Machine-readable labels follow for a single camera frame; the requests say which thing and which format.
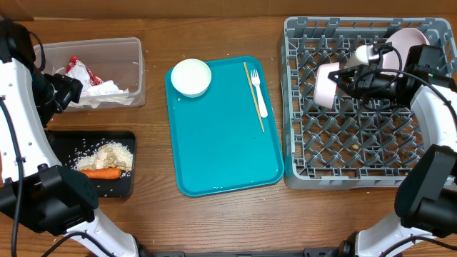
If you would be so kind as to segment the red snack wrapper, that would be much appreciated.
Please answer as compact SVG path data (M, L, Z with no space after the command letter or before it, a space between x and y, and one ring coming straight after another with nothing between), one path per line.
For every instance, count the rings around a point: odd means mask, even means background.
M103 83L103 81L76 56L72 56L69 59L65 74L70 78L79 80L83 86L97 86Z

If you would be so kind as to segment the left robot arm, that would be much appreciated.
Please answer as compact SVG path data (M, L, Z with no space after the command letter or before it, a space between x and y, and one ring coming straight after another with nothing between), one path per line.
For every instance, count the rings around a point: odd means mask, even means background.
M1 212L13 219L11 255L17 255L20 225L60 236L49 256L73 239L97 256L148 256L139 240L123 232L99 208L89 177L61 164L46 125L70 102L78 102L81 82L45 74L36 66L35 34L1 20Z

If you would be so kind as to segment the pink bowl with crumbs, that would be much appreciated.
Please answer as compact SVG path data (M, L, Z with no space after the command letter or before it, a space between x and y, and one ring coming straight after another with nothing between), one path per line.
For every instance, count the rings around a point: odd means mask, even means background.
M322 64L316 74L313 101L319 106L332 109L336 95L336 82L332 81L328 75L333 71L339 70L339 62Z

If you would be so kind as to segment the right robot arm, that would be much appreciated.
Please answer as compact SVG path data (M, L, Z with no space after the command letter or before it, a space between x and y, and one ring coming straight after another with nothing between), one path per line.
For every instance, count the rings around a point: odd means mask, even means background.
M446 182L456 179L456 82L438 72L441 49L412 46L399 69L383 67L391 44L375 46L375 59L340 69L319 68L314 101L330 108L320 93L341 89L355 99L386 99L408 107L418 120L424 153L398 187L394 210L376 225L342 241L335 256L400 256L420 242L455 250L442 238L456 233L456 191Z

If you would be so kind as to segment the white round plate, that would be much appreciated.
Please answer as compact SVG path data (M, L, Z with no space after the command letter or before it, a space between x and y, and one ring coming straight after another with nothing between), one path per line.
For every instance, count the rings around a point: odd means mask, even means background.
M405 28L395 32L390 36L383 45L391 45L400 54L402 66L399 66L399 60L395 51L390 51L383 55L384 69L403 70L408 58L409 49L412 46L426 44L429 45L429 40L426 36L415 28Z

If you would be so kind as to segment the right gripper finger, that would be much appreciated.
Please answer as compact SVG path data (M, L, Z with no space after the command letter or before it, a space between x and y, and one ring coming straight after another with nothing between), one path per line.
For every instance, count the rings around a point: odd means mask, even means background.
M356 92L354 90L354 82L353 81L344 81L344 80L337 80L336 86L342 90L345 94L350 96L351 98L356 98Z
M337 71L330 72L328 74L328 78L332 81L351 80L354 78L356 72L357 72L356 67L340 69Z

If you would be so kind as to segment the white plastic fork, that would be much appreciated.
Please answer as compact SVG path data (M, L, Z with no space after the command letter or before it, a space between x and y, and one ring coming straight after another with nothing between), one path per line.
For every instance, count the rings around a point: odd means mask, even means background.
M260 76L257 72L256 69L251 70L251 83L254 85L256 88L256 95L258 99L258 108L260 111L261 118L267 118L268 117L268 111L265 105L265 101L263 99L263 95L261 92L261 81L260 81Z

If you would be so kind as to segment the white bowl with nuts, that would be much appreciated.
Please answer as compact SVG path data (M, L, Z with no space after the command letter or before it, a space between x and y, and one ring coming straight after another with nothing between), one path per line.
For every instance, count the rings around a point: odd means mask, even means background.
M196 98L203 95L211 83L210 67L199 59L185 59L171 71L172 86L182 95Z

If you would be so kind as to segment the white paper cup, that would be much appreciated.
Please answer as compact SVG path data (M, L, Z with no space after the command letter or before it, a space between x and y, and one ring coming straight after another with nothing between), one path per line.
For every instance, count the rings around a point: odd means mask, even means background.
M359 46L346 62L346 67L351 68L358 65L369 65L369 61L377 59L377 55L373 52L373 45Z

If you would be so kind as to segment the white napkin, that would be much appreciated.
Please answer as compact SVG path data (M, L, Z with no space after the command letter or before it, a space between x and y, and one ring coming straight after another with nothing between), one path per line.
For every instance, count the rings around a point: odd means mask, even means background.
M95 86L84 86L78 103L71 102L72 108L90 107L98 108L103 103L118 103L121 105L130 105L134 99L129 98L129 90L121 90L112 81L105 81Z
M74 64L65 72L65 76L79 80L83 86L92 86L91 77L83 64Z

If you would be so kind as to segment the orange carrot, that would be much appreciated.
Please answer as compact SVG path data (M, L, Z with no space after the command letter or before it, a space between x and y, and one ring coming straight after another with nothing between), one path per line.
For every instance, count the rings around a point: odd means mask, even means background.
M121 169L119 168L102 168L96 170L81 170L89 178L103 179L103 180L116 180L121 177Z

